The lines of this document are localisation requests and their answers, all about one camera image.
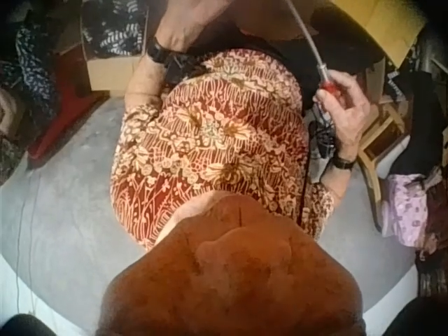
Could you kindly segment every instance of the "pink fabric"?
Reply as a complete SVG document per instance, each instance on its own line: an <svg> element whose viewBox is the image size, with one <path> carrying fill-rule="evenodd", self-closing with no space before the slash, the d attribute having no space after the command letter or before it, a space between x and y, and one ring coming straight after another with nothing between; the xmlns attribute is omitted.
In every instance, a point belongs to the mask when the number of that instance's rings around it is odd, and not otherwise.
<svg viewBox="0 0 448 336"><path fill-rule="evenodd" d="M406 246L417 247L417 241L424 233L428 220L426 191L411 193L406 185L422 175L390 175L387 177L388 195L383 203L383 234L391 232Z"/></svg>

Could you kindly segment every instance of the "pink bag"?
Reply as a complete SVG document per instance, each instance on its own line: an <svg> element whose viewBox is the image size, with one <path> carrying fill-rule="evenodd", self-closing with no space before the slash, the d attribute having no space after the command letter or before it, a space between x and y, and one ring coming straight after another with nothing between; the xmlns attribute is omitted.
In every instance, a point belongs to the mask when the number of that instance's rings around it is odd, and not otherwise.
<svg viewBox="0 0 448 336"><path fill-rule="evenodd" d="M423 248L428 223L427 190L442 180L439 169L423 175L389 175L387 195L381 205L382 234L395 235L409 247Z"/></svg>

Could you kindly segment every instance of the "red screwdriver handle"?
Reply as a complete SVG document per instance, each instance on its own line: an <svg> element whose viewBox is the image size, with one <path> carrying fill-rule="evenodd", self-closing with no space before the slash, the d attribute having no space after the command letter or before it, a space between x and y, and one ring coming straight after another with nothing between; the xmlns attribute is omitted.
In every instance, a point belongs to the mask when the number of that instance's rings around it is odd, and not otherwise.
<svg viewBox="0 0 448 336"><path fill-rule="evenodd" d="M321 89L332 94L338 100L338 102L342 105L342 107L344 107L344 108L346 107L345 99L342 96L342 93L339 90L339 88L336 86L336 84L334 84L333 82L328 82L328 81L322 82Z"/></svg>

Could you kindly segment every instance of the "metal shaft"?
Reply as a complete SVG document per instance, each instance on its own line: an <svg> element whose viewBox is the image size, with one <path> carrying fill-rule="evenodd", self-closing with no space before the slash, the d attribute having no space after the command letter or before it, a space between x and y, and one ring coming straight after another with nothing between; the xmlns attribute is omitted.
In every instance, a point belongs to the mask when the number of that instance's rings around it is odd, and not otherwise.
<svg viewBox="0 0 448 336"><path fill-rule="evenodd" d="M311 51L313 52L316 61L317 61L317 69L319 72L319 75L321 75L321 79L324 82L330 81L327 73L327 66L325 63L323 63L321 54L319 54L319 51L317 50L316 44L314 44L313 38L311 34L308 31L307 26L303 22L302 18L300 17L300 14L297 10L297 8L294 6L293 2L291 0L284 0L286 4L288 5L291 13L293 14L295 21L299 24L299 27L301 28L303 34L305 35L305 38L308 41L309 47L311 48Z"/></svg>

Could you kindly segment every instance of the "wristwatch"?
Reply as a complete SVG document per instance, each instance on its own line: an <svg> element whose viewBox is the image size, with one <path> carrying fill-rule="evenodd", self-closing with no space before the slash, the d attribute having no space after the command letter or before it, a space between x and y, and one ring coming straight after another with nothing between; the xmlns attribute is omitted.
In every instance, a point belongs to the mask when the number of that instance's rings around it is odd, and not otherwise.
<svg viewBox="0 0 448 336"><path fill-rule="evenodd" d="M176 54L172 50L168 50L163 48L159 41L157 41L154 36L151 40L148 41L148 46L146 47L146 54L155 62L159 64L166 64L169 60L169 57L172 54Z"/></svg>
<svg viewBox="0 0 448 336"><path fill-rule="evenodd" d="M340 158L339 155L337 153L335 153L333 155L333 157L331 158L331 163L333 166L335 166L338 169L352 170L353 167L355 166L356 160L354 160L353 162L350 162L348 160Z"/></svg>

